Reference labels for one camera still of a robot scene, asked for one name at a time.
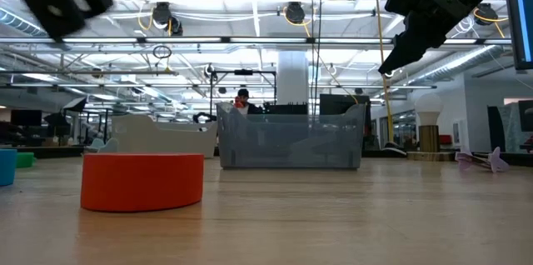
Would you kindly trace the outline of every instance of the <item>ceiling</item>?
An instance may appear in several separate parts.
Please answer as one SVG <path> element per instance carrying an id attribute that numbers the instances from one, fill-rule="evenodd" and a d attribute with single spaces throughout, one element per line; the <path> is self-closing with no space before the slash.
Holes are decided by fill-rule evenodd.
<path id="1" fill-rule="evenodd" d="M 306 29 L 302 26 L 289 24 L 282 15 L 283 8 L 288 2 L 301 2 L 306 11 L 307 20 L 311 20 L 313 6 L 316 11 L 321 9 L 321 20 L 316 17 L 308 25 L 309 33 L 314 37 L 330 38 L 377 38 L 378 16 L 376 16 L 376 0 L 115 0 L 115 5 L 105 14 L 91 20 L 82 31 L 72 37 L 108 38 L 108 37 L 165 37 L 166 34 L 155 27 L 143 29 L 149 25 L 150 11 L 157 2 L 170 2 L 171 10 L 182 23 L 185 37 L 307 37 Z M 402 18 L 385 11 L 386 0 L 380 0 L 381 24 L 383 37 L 392 38 L 404 30 Z M 486 0 L 501 17 L 507 16 L 505 1 Z M 32 14 L 22 0 L 0 0 L 0 8 L 18 15 L 20 18 L 35 23 Z M 466 19 L 456 30 L 448 35 L 449 38 L 498 38 L 499 34 L 494 26 L 482 27 L 470 25 Z M 501 27 L 504 34 L 509 35 L 504 22 Z M 0 37 L 28 37 L 27 34 L 0 24 Z M 68 65 L 68 70 L 88 70 L 102 68 L 104 70 L 155 70 L 158 59 L 152 55 L 153 46 L 134 47 L 133 45 L 72 45 L 70 52 L 64 52 L 46 45 L 10 44 L 4 45 L 9 52 L 27 53 L 38 58 L 50 66 Z M 207 64 L 218 70 L 234 70 L 250 68 L 256 70 L 276 71 L 278 52 L 287 47 L 276 45 L 229 45 L 203 44 L 201 49 L 195 44 L 172 46 L 173 54 L 163 62 L 158 63 L 158 70 L 167 66 L 179 72 L 176 76 L 137 75 L 132 77 L 137 83 L 206 83 L 203 71 Z M 299 47 L 309 55 L 311 63 L 311 48 Z M 419 62 L 412 63 L 396 75 L 413 75 L 425 67 L 454 53 L 454 48 L 442 48 L 429 51 Z M 389 50 L 384 51 L 386 58 Z M 321 58 L 329 67 L 333 66 L 336 79 L 341 84 L 380 84 L 381 75 L 377 68 L 381 64 L 379 45 L 369 47 L 324 47 L 320 51 Z M 118 83 L 117 77 L 106 76 L 97 81 L 88 76 L 83 78 L 87 83 Z M 263 83 L 265 87 L 251 89 L 255 98 L 273 97 L 273 89 L 261 76 L 233 76 L 228 75 L 220 82 L 223 84 Z M 321 70 L 320 84 L 335 84 L 326 69 Z M 223 97 L 232 97 L 237 88 L 228 88 Z M 206 103 L 202 91 L 181 88 L 160 88 L 158 91 L 170 99 L 180 103 Z M 341 89 L 334 89 L 334 93 L 342 93 Z M 122 98 L 130 101 L 145 99 L 132 97 L 127 89 L 117 92 Z"/>

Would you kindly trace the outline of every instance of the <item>blue cup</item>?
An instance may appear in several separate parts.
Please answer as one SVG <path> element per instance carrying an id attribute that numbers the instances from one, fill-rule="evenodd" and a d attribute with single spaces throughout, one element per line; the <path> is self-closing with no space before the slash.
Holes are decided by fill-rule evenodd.
<path id="1" fill-rule="evenodd" d="M 0 187 L 13 183 L 15 168 L 17 168 L 17 150 L 0 149 Z"/>

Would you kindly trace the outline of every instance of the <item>clear plastic bin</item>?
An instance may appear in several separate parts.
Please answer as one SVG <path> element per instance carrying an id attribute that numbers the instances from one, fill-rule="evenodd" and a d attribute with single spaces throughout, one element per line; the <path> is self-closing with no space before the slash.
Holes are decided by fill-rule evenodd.
<path id="1" fill-rule="evenodd" d="M 223 168 L 359 168 L 365 106 L 342 115 L 241 115 L 217 104 Z"/>

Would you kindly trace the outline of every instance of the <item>white pillar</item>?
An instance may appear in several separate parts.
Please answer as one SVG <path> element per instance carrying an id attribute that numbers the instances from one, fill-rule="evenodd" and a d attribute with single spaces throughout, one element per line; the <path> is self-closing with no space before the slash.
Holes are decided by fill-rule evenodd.
<path id="1" fill-rule="evenodd" d="M 306 51 L 280 51 L 277 63 L 277 104 L 309 102 L 309 61 Z"/>

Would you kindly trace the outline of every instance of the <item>teal container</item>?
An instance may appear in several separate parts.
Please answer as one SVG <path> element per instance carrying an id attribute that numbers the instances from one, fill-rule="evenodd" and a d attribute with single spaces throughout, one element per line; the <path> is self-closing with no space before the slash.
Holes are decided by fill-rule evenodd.
<path id="1" fill-rule="evenodd" d="M 0 187 L 13 184 L 17 168 L 17 150 L 0 149 Z"/>
<path id="2" fill-rule="evenodd" d="M 30 168 L 33 166 L 35 155 L 33 152 L 20 152 L 17 155 L 17 168 Z"/>

